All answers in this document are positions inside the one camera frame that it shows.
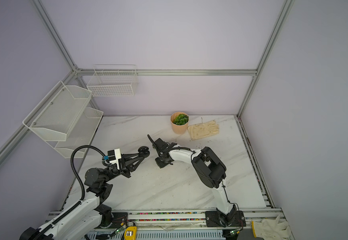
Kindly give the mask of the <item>black round charging case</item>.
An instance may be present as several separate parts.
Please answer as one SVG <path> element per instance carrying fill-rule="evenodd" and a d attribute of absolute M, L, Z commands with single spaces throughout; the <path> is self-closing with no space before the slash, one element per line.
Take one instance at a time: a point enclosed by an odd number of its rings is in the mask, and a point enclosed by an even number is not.
<path fill-rule="evenodd" d="M 139 157 L 141 158 L 147 158 L 150 155 L 150 150 L 149 147 L 147 146 L 142 146 L 138 149 L 139 152 Z"/>

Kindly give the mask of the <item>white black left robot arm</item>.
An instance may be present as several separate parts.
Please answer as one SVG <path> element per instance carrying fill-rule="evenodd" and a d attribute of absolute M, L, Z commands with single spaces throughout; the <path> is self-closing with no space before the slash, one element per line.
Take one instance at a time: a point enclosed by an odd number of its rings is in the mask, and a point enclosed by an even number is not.
<path fill-rule="evenodd" d="M 75 167 L 78 151 L 91 149 L 102 157 L 103 168 L 91 168 L 82 179 Z M 108 227 L 114 222 L 112 208 L 105 205 L 113 185 L 109 182 L 118 176 L 131 177 L 141 162 L 150 155 L 149 148 L 142 146 L 136 154 L 121 154 L 119 149 L 104 153 L 97 147 L 83 145 L 71 154 L 70 164 L 81 188 L 81 197 L 69 208 L 38 228 L 28 228 L 21 240 L 79 240 L 99 226 Z"/>

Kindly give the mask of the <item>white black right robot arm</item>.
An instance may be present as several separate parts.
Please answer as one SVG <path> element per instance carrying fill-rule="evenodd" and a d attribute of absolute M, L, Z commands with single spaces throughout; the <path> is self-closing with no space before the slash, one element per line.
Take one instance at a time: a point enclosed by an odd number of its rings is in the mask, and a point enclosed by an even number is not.
<path fill-rule="evenodd" d="M 182 147 L 177 143 L 167 143 L 162 139 L 153 140 L 148 136 L 153 148 L 157 151 L 156 163 L 160 168 L 171 165 L 175 161 L 187 163 L 193 166 L 201 182 L 212 190 L 216 200 L 217 225 L 229 227 L 236 217 L 240 217 L 239 207 L 228 199 L 224 180 L 226 178 L 226 166 L 215 154 L 205 147 L 195 150 Z"/>

